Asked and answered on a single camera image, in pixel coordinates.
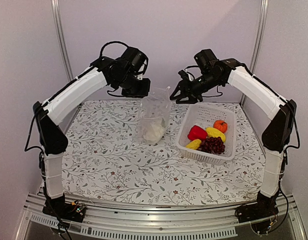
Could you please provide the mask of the red bell pepper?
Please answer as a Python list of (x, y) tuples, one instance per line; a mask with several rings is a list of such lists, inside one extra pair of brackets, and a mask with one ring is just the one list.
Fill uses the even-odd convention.
[(206, 132), (205, 129), (201, 128), (200, 126), (198, 125), (194, 125), (188, 135), (187, 135), (187, 138), (191, 141), (194, 141), (196, 139), (199, 139), (199, 140), (205, 140), (208, 136), (208, 133)]

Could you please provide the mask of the clear zip top bag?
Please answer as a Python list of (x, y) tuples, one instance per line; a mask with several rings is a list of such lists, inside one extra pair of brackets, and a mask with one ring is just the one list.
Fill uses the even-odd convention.
[(153, 144), (147, 142), (142, 137), (142, 126), (149, 122), (164, 119), (166, 129), (168, 127), (172, 102), (169, 96), (170, 86), (166, 88), (155, 87), (148, 96), (144, 97), (139, 104), (138, 124), (135, 132), (135, 138), (140, 143)]

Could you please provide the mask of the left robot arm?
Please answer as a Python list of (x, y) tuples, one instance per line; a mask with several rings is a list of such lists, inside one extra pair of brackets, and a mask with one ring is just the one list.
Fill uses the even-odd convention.
[(100, 56), (53, 96), (33, 105), (32, 123), (39, 133), (45, 204), (57, 217), (64, 217), (69, 211), (62, 187), (62, 160), (69, 141), (60, 123), (85, 99), (106, 86), (122, 88), (127, 97), (145, 97), (150, 90), (150, 80), (143, 78), (148, 61), (141, 53), (116, 59)]

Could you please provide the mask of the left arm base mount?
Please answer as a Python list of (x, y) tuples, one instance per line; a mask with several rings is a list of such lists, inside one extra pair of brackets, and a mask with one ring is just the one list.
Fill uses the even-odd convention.
[(82, 223), (86, 214), (86, 205), (78, 203), (66, 203), (64, 200), (46, 200), (42, 212), (46, 215), (68, 220), (72, 222)]

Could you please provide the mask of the yellow corn front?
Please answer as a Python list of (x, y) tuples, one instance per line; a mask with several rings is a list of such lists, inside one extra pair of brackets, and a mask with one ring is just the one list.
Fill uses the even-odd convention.
[(197, 150), (202, 144), (202, 141), (200, 139), (192, 140), (190, 143), (188, 143), (185, 147), (192, 150)]

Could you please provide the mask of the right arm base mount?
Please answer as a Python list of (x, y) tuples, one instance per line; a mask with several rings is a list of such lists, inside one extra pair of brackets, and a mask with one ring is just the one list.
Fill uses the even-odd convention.
[(277, 222), (278, 213), (276, 204), (270, 208), (265, 208), (258, 203), (254, 203), (238, 206), (234, 215), (239, 223), (250, 222), (250, 227), (255, 234), (267, 235)]

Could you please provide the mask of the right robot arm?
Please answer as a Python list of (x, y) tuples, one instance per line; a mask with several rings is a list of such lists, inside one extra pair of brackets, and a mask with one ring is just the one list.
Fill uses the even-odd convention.
[(229, 84), (252, 100), (266, 114), (270, 122), (261, 136), (265, 150), (263, 183), (256, 203), (239, 207), (237, 212), (241, 217), (253, 213), (256, 218), (274, 213), (287, 164), (290, 136), (296, 128), (296, 103), (276, 93), (253, 75), (244, 63), (233, 58), (206, 60), (198, 66), (202, 75), (194, 80), (190, 80), (183, 70), (179, 71), (181, 81), (170, 99), (178, 104), (195, 104), (203, 100), (203, 93), (214, 87)]

